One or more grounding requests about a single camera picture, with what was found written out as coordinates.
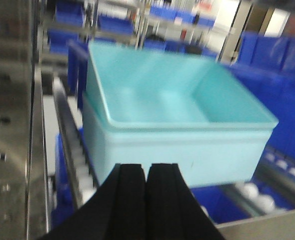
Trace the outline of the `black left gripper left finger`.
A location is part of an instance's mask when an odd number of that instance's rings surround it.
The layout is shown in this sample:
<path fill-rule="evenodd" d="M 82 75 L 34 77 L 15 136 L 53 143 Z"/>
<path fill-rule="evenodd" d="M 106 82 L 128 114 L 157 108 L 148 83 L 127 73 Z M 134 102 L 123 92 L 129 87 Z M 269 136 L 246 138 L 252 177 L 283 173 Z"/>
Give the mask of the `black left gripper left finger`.
<path fill-rule="evenodd" d="M 145 175 L 139 164 L 116 164 L 96 193 L 43 240 L 144 240 Z"/>

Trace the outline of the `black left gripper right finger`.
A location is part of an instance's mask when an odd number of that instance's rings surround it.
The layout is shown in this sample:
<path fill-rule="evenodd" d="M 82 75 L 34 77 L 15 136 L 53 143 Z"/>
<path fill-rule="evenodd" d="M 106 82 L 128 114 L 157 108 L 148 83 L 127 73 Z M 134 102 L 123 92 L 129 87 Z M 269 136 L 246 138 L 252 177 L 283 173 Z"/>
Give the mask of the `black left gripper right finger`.
<path fill-rule="evenodd" d="M 178 164 L 152 164 L 145 196 L 148 240 L 224 239 L 188 188 Z"/>

